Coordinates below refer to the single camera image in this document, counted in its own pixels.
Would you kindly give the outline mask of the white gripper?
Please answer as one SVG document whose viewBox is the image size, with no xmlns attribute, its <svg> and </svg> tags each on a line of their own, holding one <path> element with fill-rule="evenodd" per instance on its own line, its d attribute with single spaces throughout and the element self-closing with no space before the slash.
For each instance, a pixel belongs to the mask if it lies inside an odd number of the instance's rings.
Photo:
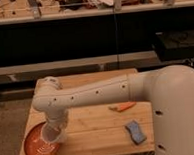
<svg viewBox="0 0 194 155">
<path fill-rule="evenodd" d="M 62 144 L 67 139 L 66 127 L 67 122 L 64 119 L 58 121 L 48 119 L 41 129 L 40 137 L 46 143 Z"/>
</svg>

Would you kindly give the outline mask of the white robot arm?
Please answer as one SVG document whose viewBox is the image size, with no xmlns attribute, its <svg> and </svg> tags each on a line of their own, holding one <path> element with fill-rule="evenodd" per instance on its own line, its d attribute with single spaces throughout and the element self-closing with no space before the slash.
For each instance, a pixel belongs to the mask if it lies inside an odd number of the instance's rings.
<svg viewBox="0 0 194 155">
<path fill-rule="evenodd" d="M 52 142 L 59 140 L 67 109 L 134 101 L 152 104 L 155 155 L 194 155 L 192 67 L 166 66 L 70 89 L 47 77 L 36 90 L 32 106 L 45 114 L 41 137 Z"/>
</svg>

